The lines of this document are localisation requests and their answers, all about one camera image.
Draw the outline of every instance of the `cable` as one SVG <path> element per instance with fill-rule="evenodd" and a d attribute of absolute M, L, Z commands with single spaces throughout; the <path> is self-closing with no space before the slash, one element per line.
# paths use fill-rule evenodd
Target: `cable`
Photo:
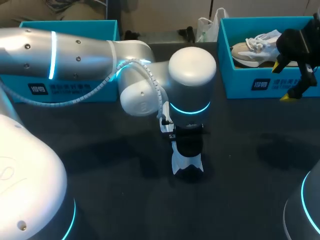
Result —
<path fill-rule="evenodd" d="M 66 106 L 70 106 L 70 105 L 74 105 L 74 104 L 80 103 L 83 100 L 86 100 L 86 99 L 92 97 L 94 94 L 99 92 L 110 81 L 110 79 L 115 75 L 115 73 L 117 73 L 123 67 L 125 67 L 126 65 L 129 65 L 131 63 L 139 64 L 140 66 L 143 67 L 143 69 L 148 74 L 148 76 L 149 76 L 148 80 L 150 81 L 151 86 L 153 86 L 153 88 L 156 90 L 157 99 L 158 99 L 158 115 L 156 117 L 158 119 L 161 118 L 161 117 L 165 118 L 165 116 L 163 115 L 163 100 L 162 100 L 162 94 L 161 94 L 161 89 L 159 87 L 159 83 L 157 82 L 156 78 L 151 73 L 151 71 L 147 67 L 147 65 L 145 65 L 142 61 L 140 61 L 139 59 L 136 59 L 136 58 L 132 58 L 132 59 L 126 60 L 123 63 L 119 64 L 116 67 L 115 72 L 110 73 L 105 78 L 105 80 L 103 80 L 95 89 L 93 89 L 92 91 L 90 91 L 89 93 L 87 93 L 87 94 L 85 94 L 85 95 L 83 95 L 81 97 L 78 97 L 78 98 L 76 98 L 74 100 L 70 100 L 70 101 L 57 102 L 57 103 L 39 102 L 39 101 L 34 101 L 34 100 L 28 99 L 28 98 L 26 98 L 24 96 L 21 96 L 20 94 L 16 93 L 15 91 L 13 91 L 9 87 L 7 87 L 2 81 L 0 81 L 0 87 L 2 87 L 3 90 L 5 90 L 12 97 L 17 98 L 17 99 L 19 99 L 20 101 L 22 101 L 22 102 L 24 102 L 26 104 L 30 104 L 30 105 L 34 105 L 34 106 L 38 106 L 38 107 L 46 107 L 46 108 L 66 107 Z"/>
<path fill-rule="evenodd" d="M 93 0 L 93 1 L 98 2 L 98 3 L 102 4 L 103 6 L 108 7 L 108 6 L 107 6 L 107 4 L 105 4 L 105 3 L 104 3 L 104 2 L 102 2 L 102 1 L 99 1 L 99 0 Z"/>

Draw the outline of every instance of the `printed logo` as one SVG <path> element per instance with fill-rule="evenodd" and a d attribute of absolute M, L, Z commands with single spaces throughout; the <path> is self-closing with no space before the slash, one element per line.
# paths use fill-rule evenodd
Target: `printed logo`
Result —
<path fill-rule="evenodd" d="M 252 91 L 267 90 L 269 87 L 270 78 L 257 78 L 253 81 Z"/>
<path fill-rule="evenodd" d="M 46 86 L 43 83 L 29 83 L 28 87 L 32 95 L 48 95 Z"/>

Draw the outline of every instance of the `white sneaker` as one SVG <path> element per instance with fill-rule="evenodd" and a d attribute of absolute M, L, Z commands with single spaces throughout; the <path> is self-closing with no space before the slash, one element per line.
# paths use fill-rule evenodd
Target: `white sneaker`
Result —
<path fill-rule="evenodd" d="M 231 48 L 232 58 L 247 67 L 257 68 L 264 62 L 275 62 L 280 54 L 276 42 L 281 33 L 273 30 L 260 34 L 255 38 L 246 38 Z M 297 66 L 297 62 L 291 62 L 288 66 Z"/>

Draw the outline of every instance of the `cylindrical robot link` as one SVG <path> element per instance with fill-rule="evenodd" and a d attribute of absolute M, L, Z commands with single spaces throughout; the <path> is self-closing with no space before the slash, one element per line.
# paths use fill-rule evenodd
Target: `cylindrical robot link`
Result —
<path fill-rule="evenodd" d="M 169 61 L 168 97 L 170 117 L 177 126 L 191 128 L 204 123 L 216 71 L 214 57 L 201 48 L 186 47 L 173 54 Z"/>
<path fill-rule="evenodd" d="M 50 80 L 104 80 L 123 61 L 151 62 L 153 53 L 141 41 L 104 41 L 28 28 L 0 31 L 3 75 Z"/>

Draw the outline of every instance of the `glowing blue light ring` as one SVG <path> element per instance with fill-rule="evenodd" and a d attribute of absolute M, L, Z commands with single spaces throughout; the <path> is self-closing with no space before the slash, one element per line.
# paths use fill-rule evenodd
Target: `glowing blue light ring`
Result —
<path fill-rule="evenodd" d="M 315 224 L 315 222 L 312 220 L 308 210 L 307 210 L 307 207 L 306 207 L 306 204 L 305 204 L 305 199 L 304 199 L 304 186 L 305 186 L 305 181 L 309 175 L 309 173 L 305 176 L 303 182 L 302 182 L 302 186 L 301 186 L 301 200 L 302 200 L 302 206 L 303 206 L 303 209 L 304 209 L 304 212 L 307 216 L 307 218 L 309 219 L 309 222 L 311 223 L 311 225 L 314 227 L 314 229 L 318 232 L 318 234 L 320 234 L 320 229 L 317 227 L 317 225 Z"/>
<path fill-rule="evenodd" d="M 74 200 L 74 211 L 73 211 L 73 218 L 72 218 L 72 222 L 70 224 L 70 227 L 68 229 L 68 231 L 66 232 L 66 234 L 64 235 L 64 237 L 62 238 L 62 240 L 66 240 L 66 238 L 68 237 L 73 225 L 74 225 L 74 222 L 75 222 L 75 218 L 76 218 L 76 200 Z"/>
<path fill-rule="evenodd" d="M 56 58 L 57 58 L 57 34 L 55 31 L 51 32 L 51 65 L 49 79 L 54 78 L 55 69 L 56 69 Z"/>
<path fill-rule="evenodd" d="M 171 102 L 170 102 L 170 105 L 171 105 L 171 107 L 173 107 L 175 110 L 177 110 L 178 112 L 180 112 L 182 114 L 192 115 L 192 114 L 199 114 L 199 113 L 203 112 L 204 110 L 206 110 L 209 107 L 210 103 L 211 102 L 209 102 L 207 106 L 205 106 L 203 109 L 201 109 L 199 111 L 182 111 L 179 108 L 176 108 Z"/>

